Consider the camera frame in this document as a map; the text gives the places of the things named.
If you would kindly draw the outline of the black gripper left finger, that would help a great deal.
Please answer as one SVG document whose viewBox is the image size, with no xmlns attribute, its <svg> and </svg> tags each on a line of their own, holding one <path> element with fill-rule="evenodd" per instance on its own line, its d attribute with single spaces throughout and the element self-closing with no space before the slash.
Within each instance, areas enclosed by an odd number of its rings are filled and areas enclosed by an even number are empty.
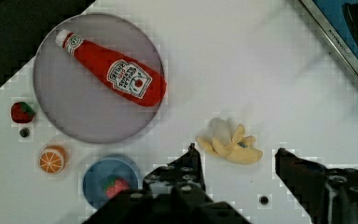
<svg viewBox="0 0 358 224">
<path fill-rule="evenodd" d="M 150 190 L 157 197 L 159 194 L 169 194 L 177 184 L 194 184 L 206 190 L 200 153 L 194 143 L 189 145 L 187 152 L 180 158 L 146 175 L 143 189 Z"/>
</svg>

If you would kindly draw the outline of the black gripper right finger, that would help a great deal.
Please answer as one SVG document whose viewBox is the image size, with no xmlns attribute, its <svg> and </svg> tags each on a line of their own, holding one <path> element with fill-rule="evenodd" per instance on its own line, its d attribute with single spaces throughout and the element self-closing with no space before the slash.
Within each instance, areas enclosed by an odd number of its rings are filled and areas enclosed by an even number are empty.
<svg viewBox="0 0 358 224">
<path fill-rule="evenodd" d="M 275 172 L 312 224 L 358 224 L 358 170 L 327 168 L 280 148 Z"/>
</svg>

